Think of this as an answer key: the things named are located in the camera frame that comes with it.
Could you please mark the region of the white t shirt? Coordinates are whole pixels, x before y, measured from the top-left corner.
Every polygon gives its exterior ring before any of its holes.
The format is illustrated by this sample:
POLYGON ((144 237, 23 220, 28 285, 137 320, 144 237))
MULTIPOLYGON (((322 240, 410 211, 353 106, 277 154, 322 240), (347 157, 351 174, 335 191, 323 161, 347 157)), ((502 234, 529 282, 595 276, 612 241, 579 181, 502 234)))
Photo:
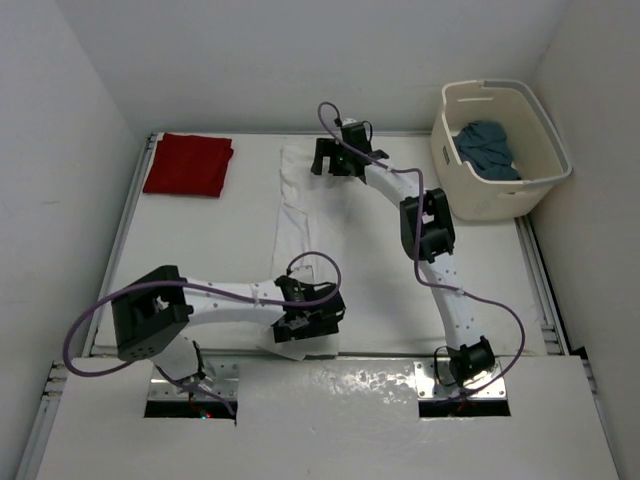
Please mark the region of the white t shirt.
POLYGON ((350 202, 348 180, 316 176, 312 152, 296 145, 281 149, 280 201, 271 262, 278 277, 292 265, 311 265, 315 283, 336 279, 342 262, 341 231, 350 202))

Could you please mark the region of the red polo t shirt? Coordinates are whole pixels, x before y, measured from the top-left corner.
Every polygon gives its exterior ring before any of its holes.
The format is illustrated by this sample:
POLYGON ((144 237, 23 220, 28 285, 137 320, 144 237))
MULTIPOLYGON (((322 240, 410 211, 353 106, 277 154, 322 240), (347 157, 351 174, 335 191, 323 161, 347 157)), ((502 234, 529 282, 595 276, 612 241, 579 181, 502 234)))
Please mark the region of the red polo t shirt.
POLYGON ((219 198, 233 154, 230 138, 165 133, 143 193, 219 198))

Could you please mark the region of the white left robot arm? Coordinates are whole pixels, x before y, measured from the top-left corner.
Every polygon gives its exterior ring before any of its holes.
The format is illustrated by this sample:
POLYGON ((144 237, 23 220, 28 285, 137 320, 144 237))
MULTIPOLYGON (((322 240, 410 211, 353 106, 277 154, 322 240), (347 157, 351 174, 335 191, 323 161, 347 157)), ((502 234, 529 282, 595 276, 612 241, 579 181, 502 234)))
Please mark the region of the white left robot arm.
POLYGON ((346 305, 332 282, 305 283, 291 273, 252 284, 190 281, 174 265, 156 268, 111 302, 117 356, 151 361, 179 385, 202 385, 215 371, 188 328, 252 324, 257 346, 302 360, 332 346, 346 305))

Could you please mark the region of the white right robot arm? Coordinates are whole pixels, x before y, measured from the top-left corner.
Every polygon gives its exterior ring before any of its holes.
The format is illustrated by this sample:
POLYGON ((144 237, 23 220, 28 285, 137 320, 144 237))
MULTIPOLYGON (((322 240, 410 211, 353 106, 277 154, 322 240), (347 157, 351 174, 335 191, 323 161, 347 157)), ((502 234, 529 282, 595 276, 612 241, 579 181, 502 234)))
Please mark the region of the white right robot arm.
POLYGON ((432 291, 444 327, 449 372, 453 384, 461 387, 493 368, 495 355, 457 275, 446 194, 440 188, 427 189, 420 169, 396 168, 386 152, 374 150, 368 122, 337 118, 334 123, 340 133, 316 140, 311 172, 320 175, 328 159, 329 174, 355 177, 397 207, 402 247, 416 278, 432 291))

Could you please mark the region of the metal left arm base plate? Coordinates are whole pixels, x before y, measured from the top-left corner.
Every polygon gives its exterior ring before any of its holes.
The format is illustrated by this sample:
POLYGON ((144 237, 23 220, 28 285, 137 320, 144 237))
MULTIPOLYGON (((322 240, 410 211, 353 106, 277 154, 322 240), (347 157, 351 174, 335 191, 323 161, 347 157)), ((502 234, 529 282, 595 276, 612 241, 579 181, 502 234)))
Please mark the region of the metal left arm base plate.
MULTIPOLYGON (((201 382, 200 387, 228 402, 235 402, 239 388, 239 364, 222 357, 206 357, 205 365, 207 377, 201 382)), ((148 389, 149 400, 186 402, 189 395, 189 392, 170 384, 156 368, 152 370, 148 389)))

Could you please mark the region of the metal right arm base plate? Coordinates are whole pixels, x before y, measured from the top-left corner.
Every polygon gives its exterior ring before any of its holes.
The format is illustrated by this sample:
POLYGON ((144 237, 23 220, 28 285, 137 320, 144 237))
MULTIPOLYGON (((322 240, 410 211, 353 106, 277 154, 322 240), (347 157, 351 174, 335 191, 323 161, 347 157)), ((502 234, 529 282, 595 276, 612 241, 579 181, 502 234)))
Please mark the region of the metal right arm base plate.
POLYGON ((506 401, 507 389, 505 381, 499 377, 501 372, 500 364, 496 364, 465 380, 459 387, 449 370, 448 357, 439 357, 437 361, 419 359, 414 362, 415 390, 419 400, 429 402, 444 401, 463 393, 472 401, 506 401))

